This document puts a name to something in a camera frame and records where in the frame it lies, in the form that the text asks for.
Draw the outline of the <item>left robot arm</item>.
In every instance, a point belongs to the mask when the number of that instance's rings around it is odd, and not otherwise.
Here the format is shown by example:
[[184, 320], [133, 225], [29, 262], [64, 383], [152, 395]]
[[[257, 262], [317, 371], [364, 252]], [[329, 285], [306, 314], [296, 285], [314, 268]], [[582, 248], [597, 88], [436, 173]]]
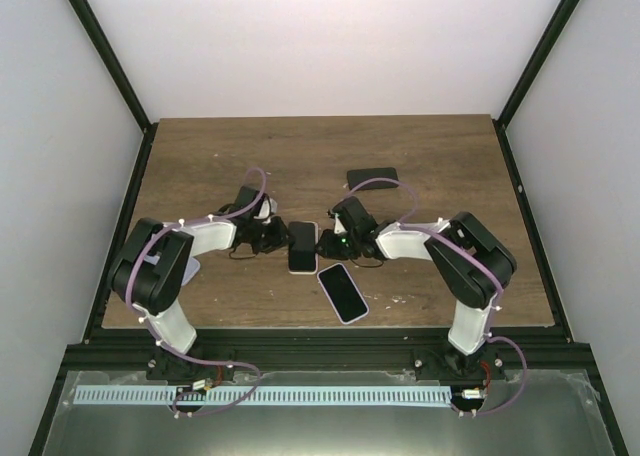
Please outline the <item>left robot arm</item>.
[[178, 301], [181, 288], [199, 268], [196, 258], [233, 252], [243, 244], [254, 255], [286, 246], [287, 228], [276, 212], [276, 201], [265, 191], [243, 186], [234, 202], [203, 218], [138, 220], [117, 254], [107, 278], [110, 290], [147, 325], [159, 345], [173, 350], [168, 364], [181, 379], [194, 379], [204, 368], [203, 353], [192, 347], [196, 330]]

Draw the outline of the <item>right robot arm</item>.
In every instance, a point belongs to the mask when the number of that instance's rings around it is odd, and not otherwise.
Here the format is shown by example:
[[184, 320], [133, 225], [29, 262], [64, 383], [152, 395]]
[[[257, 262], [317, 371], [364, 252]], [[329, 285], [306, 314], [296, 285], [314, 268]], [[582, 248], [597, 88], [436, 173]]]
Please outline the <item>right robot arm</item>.
[[471, 213], [432, 223], [377, 222], [358, 198], [350, 196], [329, 211], [332, 229], [321, 233], [316, 253], [336, 261], [361, 257], [381, 263], [398, 259], [428, 261], [456, 299], [442, 359], [458, 379], [480, 366], [480, 353], [492, 337], [493, 317], [517, 270], [512, 253]]

